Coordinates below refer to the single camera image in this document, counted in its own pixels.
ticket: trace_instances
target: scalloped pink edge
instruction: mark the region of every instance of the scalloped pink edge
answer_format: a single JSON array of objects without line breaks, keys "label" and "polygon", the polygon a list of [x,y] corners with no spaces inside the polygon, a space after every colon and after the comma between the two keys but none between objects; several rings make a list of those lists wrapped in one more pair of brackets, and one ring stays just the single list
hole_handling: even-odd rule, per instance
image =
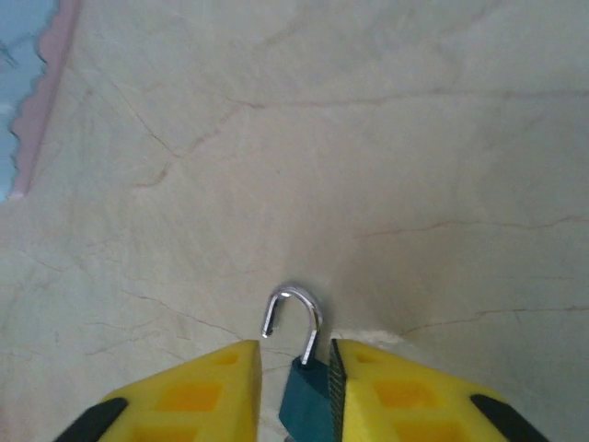
[{"label": "scalloped pink edge", "polygon": [[12,124],[19,146],[16,157],[17,177],[8,199],[21,198],[29,189],[82,4],[81,0],[56,1],[59,3],[59,10],[53,16],[52,24],[39,39],[39,54],[46,62],[45,75],[37,82],[33,95],[20,105],[20,116]]}]

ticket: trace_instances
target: padlock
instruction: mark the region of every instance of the padlock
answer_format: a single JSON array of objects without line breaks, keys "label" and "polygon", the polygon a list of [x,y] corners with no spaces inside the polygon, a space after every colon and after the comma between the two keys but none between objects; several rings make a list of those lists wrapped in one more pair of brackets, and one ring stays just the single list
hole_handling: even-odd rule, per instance
[{"label": "padlock", "polygon": [[318,301],[301,285],[279,285],[268,300],[261,334],[264,338],[272,335],[276,311],[289,297],[305,304],[311,323],[305,351],[291,364],[279,418],[290,435],[287,441],[333,442],[328,367],[315,358],[323,323]]}]

